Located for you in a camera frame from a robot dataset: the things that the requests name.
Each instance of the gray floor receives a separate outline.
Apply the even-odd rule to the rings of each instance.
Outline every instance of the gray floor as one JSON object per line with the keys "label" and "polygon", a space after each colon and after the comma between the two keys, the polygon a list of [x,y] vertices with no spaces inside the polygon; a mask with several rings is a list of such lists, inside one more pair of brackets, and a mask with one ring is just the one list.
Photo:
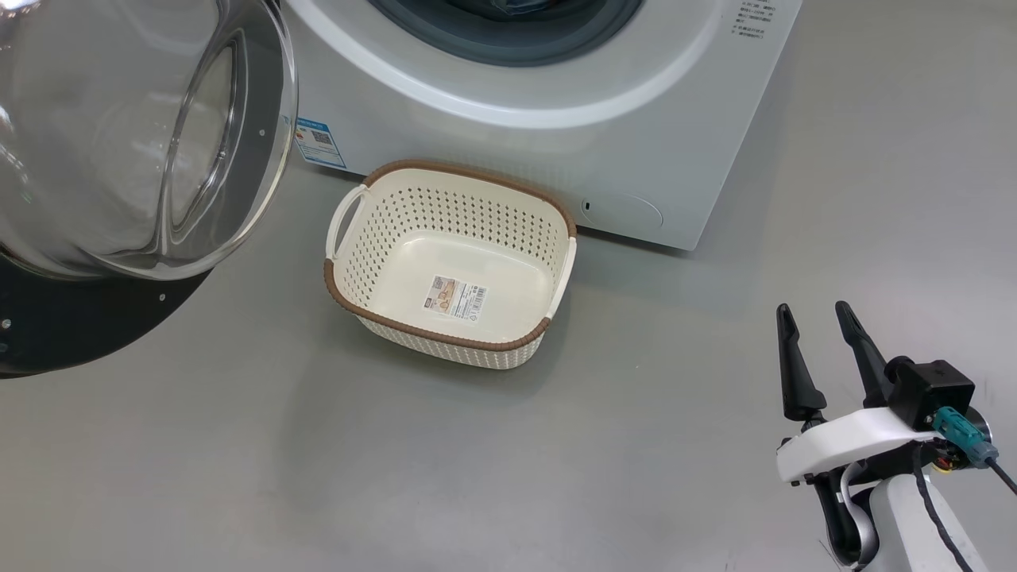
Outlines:
{"label": "gray floor", "polygon": [[[351,183],[295,162],[251,243],[96,363],[0,383],[4,570],[835,570],[777,481],[774,309],[830,415],[861,388],[833,303],[885,353],[978,384],[1017,470],[1017,15],[806,2],[693,253],[584,236],[558,319],[493,373],[368,334],[328,297]],[[935,481],[993,570],[1017,501]]]}

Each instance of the white basket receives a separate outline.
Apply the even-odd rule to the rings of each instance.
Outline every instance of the white basket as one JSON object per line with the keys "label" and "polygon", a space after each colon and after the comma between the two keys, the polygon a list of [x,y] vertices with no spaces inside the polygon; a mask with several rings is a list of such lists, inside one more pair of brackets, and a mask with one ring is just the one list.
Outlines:
{"label": "white basket", "polygon": [[324,279],[336,301],[382,338],[508,369],[537,351],[575,258],[576,224],[543,192],[401,161],[372,173],[336,210]]}

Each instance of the qr code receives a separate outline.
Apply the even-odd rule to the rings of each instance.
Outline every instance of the qr code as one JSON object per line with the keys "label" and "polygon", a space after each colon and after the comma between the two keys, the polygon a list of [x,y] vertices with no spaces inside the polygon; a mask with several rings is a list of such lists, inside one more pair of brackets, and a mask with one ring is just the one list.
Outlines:
{"label": "qr code", "polygon": [[332,137],[328,136],[328,133],[322,133],[321,131],[312,130],[311,134],[314,135],[315,141],[321,145],[332,145]]}

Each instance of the white washing machine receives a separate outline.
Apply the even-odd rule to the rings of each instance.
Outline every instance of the white washing machine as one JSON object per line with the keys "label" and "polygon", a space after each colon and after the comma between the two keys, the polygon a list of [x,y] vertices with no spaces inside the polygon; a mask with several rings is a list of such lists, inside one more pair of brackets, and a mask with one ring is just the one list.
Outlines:
{"label": "white washing machine", "polygon": [[481,168],[692,249],[801,0],[287,3],[307,161]]}

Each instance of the connector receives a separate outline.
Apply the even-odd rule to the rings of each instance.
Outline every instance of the connector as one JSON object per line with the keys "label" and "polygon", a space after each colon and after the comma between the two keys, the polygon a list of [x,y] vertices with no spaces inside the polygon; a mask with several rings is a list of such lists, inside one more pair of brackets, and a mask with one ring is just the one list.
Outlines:
{"label": "connector", "polygon": [[975,468],[986,468],[986,461],[1000,456],[999,450],[985,439],[985,435],[953,407],[940,407],[936,411],[933,428],[959,447]]}

